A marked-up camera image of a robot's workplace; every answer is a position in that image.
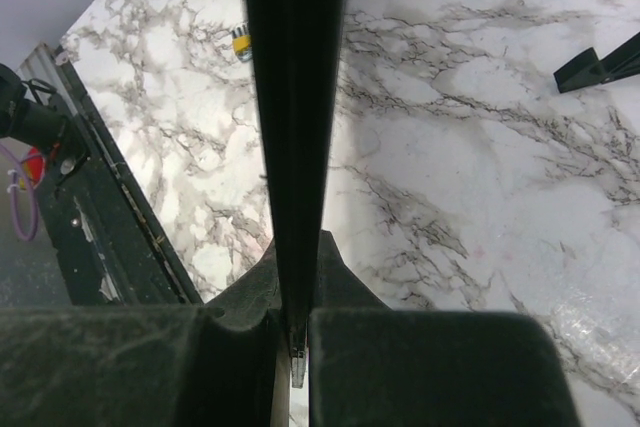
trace gray wall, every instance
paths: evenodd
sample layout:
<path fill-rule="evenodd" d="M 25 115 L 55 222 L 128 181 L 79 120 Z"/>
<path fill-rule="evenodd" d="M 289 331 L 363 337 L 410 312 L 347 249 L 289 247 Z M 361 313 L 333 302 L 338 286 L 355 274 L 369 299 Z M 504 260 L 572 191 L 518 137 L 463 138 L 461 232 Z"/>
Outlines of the gray wall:
<path fill-rule="evenodd" d="M 0 63 L 16 69 L 40 43 L 52 47 L 93 0 L 0 0 Z M 26 147 L 3 139 L 14 153 Z M 34 242 L 19 241 L 11 225 L 9 163 L 0 155 L 0 306 L 60 305 L 69 300 L 44 227 Z M 25 203 L 24 218 L 28 218 Z"/>

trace marble table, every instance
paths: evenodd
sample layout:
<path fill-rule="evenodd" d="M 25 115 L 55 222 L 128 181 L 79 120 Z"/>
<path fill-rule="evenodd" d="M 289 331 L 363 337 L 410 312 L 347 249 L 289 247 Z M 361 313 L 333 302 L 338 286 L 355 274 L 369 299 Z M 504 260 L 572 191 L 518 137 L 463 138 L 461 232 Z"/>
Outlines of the marble table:
<path fill-rule="evenodd" d="M 63 39 L 205 300 L 271 238 L 243 12 L 95 0 Z M 347 264 L 394 307 L 534 316 L 584 424 L 638 425 L 640 78 L 552 74 L 636 34 L 640 0 L 348 0 L 344 30 L 324 226 Z"/>

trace white marble countertop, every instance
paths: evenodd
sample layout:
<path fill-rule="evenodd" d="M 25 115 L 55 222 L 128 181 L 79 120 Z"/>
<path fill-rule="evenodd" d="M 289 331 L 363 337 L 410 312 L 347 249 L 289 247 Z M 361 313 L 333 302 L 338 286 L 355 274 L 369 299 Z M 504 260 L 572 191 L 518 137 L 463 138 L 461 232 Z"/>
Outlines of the white marble countertop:
<path fill-rule="evenodd" d="M 205 299 L 271 237 L 243 20 L 95 0 L 63 40 Z M 552 74 L 638 31 L 640 0 L 348 0 L 345 21 L 325 228 L 392 306 L 536 317 L 586 426 L 640 423 L 640 77 L 560 95 Z"/>

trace red object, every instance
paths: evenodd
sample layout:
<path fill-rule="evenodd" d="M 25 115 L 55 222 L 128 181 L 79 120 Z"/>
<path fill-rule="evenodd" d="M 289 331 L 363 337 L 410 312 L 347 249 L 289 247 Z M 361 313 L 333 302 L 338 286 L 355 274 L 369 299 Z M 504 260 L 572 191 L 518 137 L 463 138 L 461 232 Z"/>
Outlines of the red object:
<path fill-rule="evenodd" d="M 29 153 L 27 154 L 27 158 L 33 157 L 22 163 L 22 166 L 27 172 L 27 175 L 31 179 L 31 183 L 36 185 L 42 179 L 44 175 L 44 157 L 38 152 L 38 149 L 35 147 L 31 147 Z"/>

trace purple tube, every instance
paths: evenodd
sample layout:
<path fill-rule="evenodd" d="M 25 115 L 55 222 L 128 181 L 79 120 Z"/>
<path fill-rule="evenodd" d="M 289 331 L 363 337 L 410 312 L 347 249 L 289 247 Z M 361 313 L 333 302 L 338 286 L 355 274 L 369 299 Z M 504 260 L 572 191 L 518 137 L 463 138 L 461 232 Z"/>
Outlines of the purple tube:
<path fill-rule="evenodd" d="M 10 196 L 11 196 L 11 220 L 13 221 L 13 227 L 15 228 L 16 235 L 18 238 L 24 241 L 31 241 L 36 236 L 36 232 L 38 232 L 38 205 L 36 203 L 36 195 L 33 190 L 33 186 L 31 185 L 31 179 L 24 171 L 22 167 L 22 163 L 11 153 L 9 149 L 7 149 L 4 145 L 0 144 L 0 153 L 4 154 L 4 156 L 9 159 L 14 166 L 15 172 L 11 178 L 11 184 L 14 187 L 9 187 Z M 34 157 L 37 157 L 39 154 L 31 155 L 25 158 L 22 162 L 26 160 L 30 160 Z M 27 189 L 27 196 L 29 198 L 29 206 L 31 207 L 31 215 L 29 216 L 29 230 L 25 233 L 22 230 L 22 225 L 20 224 L 20 214 L 18 212 L 18 193 L 17 190 L 17 182 L 18 176 L 22 177 L 24 181 L 25 188 Z"/>

